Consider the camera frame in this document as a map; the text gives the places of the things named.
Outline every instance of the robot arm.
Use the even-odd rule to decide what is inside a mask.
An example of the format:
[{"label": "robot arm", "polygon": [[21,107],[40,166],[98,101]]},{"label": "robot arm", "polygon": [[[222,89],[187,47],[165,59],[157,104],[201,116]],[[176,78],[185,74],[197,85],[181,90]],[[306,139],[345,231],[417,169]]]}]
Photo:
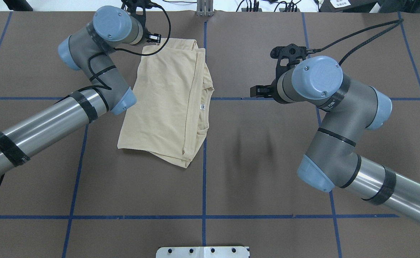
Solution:
[{"label": "robot arm", "polygon": [[[344,188],[374,205],[384,204],[420,222],[420,184],[354,152],[365,129],[374,130],[389,118],[392,103],[374,87],[353,80],[331,57],[305,59],[295,45],[283,47],[290,57],[277,63],[277,79],[251,88],[251,97],[273,97],[282,104],[308,101],[327,112],[297,170],[316,189]],[[295,56],[296,49],[303,54]],[[281,49],[274,49],[282,59]]]},{"label": "robot arm", "polygon": [[[65,39],[58,48],[61,59],[72,69],[82,70],[92,82],[70,93],[40,113],[0,132],[0,179],[10,169],[54,144],[108,111],[120,114],[136,103],[135,95],[109,57],[114,47],[160,42],[144,26],[145,8],[158,7],[149,0],[123,0],[125,10],[101,7],[92,22]],[[143,7],[143,16],[135,14]]]}]

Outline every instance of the white metal plate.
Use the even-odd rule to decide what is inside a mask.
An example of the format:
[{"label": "white metal plate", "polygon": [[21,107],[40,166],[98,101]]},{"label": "white metal plate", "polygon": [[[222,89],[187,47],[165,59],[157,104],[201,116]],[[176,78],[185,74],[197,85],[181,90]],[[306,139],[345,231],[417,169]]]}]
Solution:
[{"label": "white metal plate", "polygon": [[159,248],[156,258],[249,258],[249,250],[249,247],[168,247]]}]

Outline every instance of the white paper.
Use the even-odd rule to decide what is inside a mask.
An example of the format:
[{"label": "white paper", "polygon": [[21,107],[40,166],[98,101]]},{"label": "white paper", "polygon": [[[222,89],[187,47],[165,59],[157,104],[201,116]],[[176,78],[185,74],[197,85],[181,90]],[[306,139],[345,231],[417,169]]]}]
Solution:
[{"label": "white paper", "polygon": [[341,8],[350,5],[349,0],[330,0],[330,2],[334,6],[334,8]]}]

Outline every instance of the black tape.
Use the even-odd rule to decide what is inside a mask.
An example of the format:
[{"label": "black tape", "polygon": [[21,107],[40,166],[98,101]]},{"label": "black tape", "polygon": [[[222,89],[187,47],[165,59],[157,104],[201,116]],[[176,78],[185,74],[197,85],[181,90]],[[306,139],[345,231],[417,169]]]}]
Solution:
[{"label": "black tape", "polygon": [[348,144],[352,145],[353,147],[356,146],[356,142],[352,141],[351,139],[347,139],[346,137],[343,137],[342,135],[339,135],[339,134],[336,134],[334,132],[328,131],[328,130],[326,130],[324,128],[321,128],[321,127],[318,128],[318,131],[322,132],[324,134],[328,134],[331,137],[335,137],[336,139],[339,139],[339,140],[341,140],[345,143],[348,143]]},{"label": "black tape", "polygon": [[86,112],[86,115],[89,119],[89,124],[92,123],[92,121],[97,120],[97,118],[99,117],[97,115],[97,111],[87,100],[87,98],[84,95],[82,95],[82,93],[80,93],[79,91],[74,91],[70,93],[69,96],[74,98],[75,101],[77,101],[81,108]]},{"label": "black tape", "polygon": [[385,179],[383,181],[381,189],[375,196],[369,199],[362,199],[363,201],[369,201],[374,205],[381,205],[386,202],[392,194],[395,192],[396,185],[396,173],[390,168],[385,168]]},{"label": "black tape", "polygon": [[344,189],[347,186],[349,186],[351,183],[353,183],[353,180],[355,180],[356,175],[358,175],[359,169],[361,168],[361,156],[357,154],[357,157],[358,157],[358,161],[356,163],[356,168],[355,168],[354,174],[349,179],[349,181],[347,183],[345,183],[345,185],[340,186],[340,188]]},{"label": "black tape", "polygon": [[92,23],[88,23],[86,25],[86,30],[87,33],[89,33],[89,36],[91,36],[91,39],[95,42],[95,44],[97,44],[97,46],[100,47],[100,49],[102,49],[103,52],[105,52],[106,55],[115,52],[113,47],[111,47],[99,34],[97,34]]},{"label": "black tape", "polygon": [[89,78],[89,81],[92,82],[92,80],[94,80],[95,78],[98,78],[100,75],[103,75],[105,72],[108,72],[109,70],[114,69],[114,68],[116,68],[116,65],[108,66],[107,68],[103,69],[102,71],[97,72],[95,75],[92,75],[92,77]]},{"label": "black tape", "polygon": [[323,111],[330,112],[333,108],[337,107],[339,103],[345,98],[350,88],[350,77],[346,74],[343,75],[341,87],[336,91],[325,104],[318,106]]},{"label": "black tape", "polygon": [[0,150],[15,167],[23,165],[30,160],[30,158],[2,132],[0,132]]}]

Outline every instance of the brown table surface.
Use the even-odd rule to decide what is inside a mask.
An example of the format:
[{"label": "brown table surface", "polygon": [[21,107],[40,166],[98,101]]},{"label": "brown table surface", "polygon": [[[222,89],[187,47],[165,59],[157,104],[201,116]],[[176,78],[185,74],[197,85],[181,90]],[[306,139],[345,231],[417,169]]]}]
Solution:
[{"label": "brown table surface", "polygon": [[[93,13],[0,13],[0,130],[88,85],[57,46]],[[420,183],[420,15],[352,54],[343,70],[393,100],[357,152]],[[253,100],[274,79],[275,46],[320,48],[392,14],[170,12],[172,37],[207,49],[215,93],[207,141],[187,169],[116,148],[124,114],[104,115],[7,173],[0,257],[154,257],[158,247],[250,246],[253,258],[420,257],[420,225],[342,189],[323,193],[297,167],[317,127],[309,103]],[[163,14],[148,29],[167,34]],[[320,54],[339,60],[381,29]],[[139,57],[112,55],[134,84]]]}]

